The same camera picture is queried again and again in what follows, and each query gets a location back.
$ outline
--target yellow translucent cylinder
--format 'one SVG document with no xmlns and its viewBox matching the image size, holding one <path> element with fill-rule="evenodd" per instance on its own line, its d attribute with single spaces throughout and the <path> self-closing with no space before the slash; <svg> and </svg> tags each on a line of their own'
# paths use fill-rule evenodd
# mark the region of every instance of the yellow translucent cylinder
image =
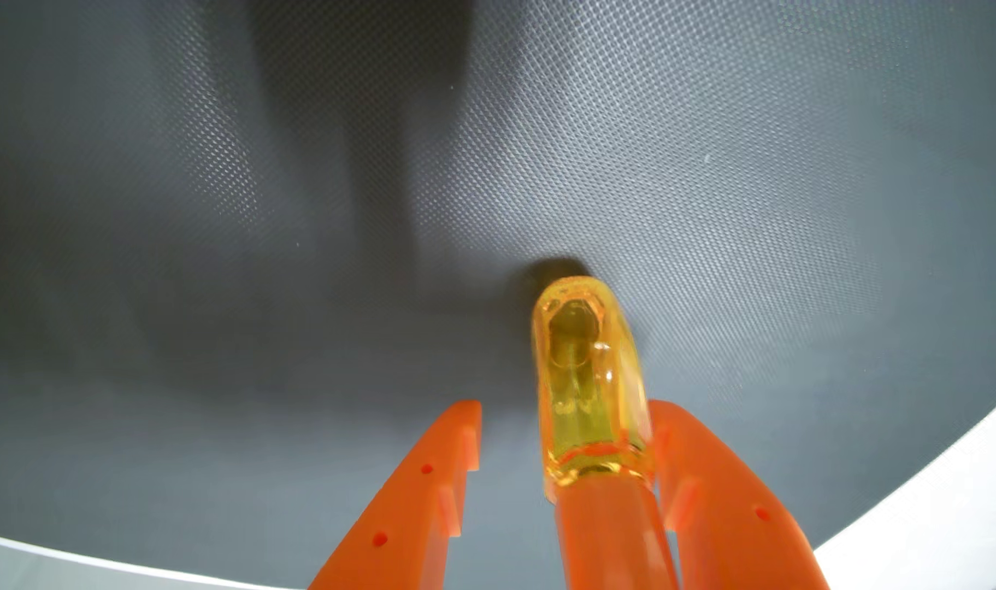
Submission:
<svg viewBox="0 0 996 590">
<path fill-rule="evenodd" d="M 531 318 L 545 496 L 590 474 L 650 483 L 651 419 L 632 334 L 617 299 L 588 276 L 557 280 Z"/>
</svg>

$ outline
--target gray mesh surface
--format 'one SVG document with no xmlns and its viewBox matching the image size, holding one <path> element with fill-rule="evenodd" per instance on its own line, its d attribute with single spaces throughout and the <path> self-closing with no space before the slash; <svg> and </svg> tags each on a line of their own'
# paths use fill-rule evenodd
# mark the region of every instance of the gray mesh surface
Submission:
<svg viewBox="0 0 996 590">
<path fill-rule="evenodd" d="M 305 586 L 477 398 L 560 587 L 549 256 L 818 545 L 996 404 L 996 2 L 0 2 L 0 535 Z"/>
</svg>

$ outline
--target white surface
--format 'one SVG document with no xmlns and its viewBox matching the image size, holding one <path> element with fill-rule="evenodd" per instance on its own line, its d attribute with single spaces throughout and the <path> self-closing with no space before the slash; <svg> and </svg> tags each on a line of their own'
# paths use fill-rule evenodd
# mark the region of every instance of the white surface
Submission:
<svg viewBox="0 0 996 590">
<path fill-rule="evenodd" d="M 816 555 L 834 590 L 996 588 L 996 409 Z"/>
<path fill-rule="evenodd" d="M 816 555 L 833 590 L 996 588 L 996 409 Z M 0 590 L 211 587 L 272 590 L 0 538 Z"/>
<path fill-rule="evenodd" d="M 110 562 L 0 537 L 0 590 L 282 590 Z"/>
</svg>

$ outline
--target gray textured surface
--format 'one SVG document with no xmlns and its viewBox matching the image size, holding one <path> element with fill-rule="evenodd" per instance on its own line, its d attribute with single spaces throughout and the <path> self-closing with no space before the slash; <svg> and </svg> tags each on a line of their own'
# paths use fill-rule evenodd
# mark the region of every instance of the gray textured surface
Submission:
<svg viewBox="0 0 996 590">
<path fill-rule="evenodd" d="M 0 535 L 303 586 L 471 397 L 558 587 L 554 255 L 821 543 L 996 404 L 996 2 L 0 3 Z"/>
</svg>

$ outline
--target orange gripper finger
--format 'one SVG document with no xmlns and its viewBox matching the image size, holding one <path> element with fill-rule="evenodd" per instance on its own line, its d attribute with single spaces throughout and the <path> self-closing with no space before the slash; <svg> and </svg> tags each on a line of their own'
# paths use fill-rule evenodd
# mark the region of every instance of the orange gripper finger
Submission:
<svg viewBox="0 0 996 590">
<path fill-rule="evenodd" d="M 309 590 L 441 590 L 446 545 L 461 535 L 465 473 L 480 465 L 483 409 L 460 401 L 388 477 Z"/>
<path fill-rule="evenodd" d="M 826 590 L 815 554 L 767 486 L 686 409 L 649 404 L 665 528 L 685 590 Z"/>
</svg>

